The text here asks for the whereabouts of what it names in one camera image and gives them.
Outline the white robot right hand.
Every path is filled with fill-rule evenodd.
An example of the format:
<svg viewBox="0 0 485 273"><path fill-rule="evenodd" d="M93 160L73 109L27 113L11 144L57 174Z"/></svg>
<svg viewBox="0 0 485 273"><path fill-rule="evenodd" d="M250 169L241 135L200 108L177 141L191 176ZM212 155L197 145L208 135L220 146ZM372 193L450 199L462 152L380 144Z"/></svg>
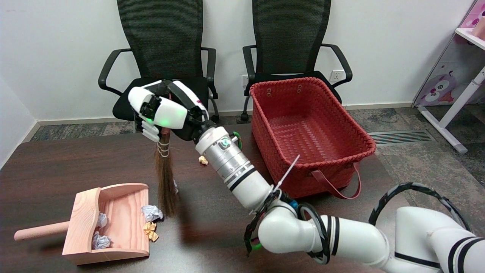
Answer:
<svg viewBox="0 0 485 273"><path fill-rule="evenodd" d="M182 81L156 81L129 91L128 101L141 120L142 134L159 142L163 129L185 141L198 141L209 120L202 100Z"/></svg>

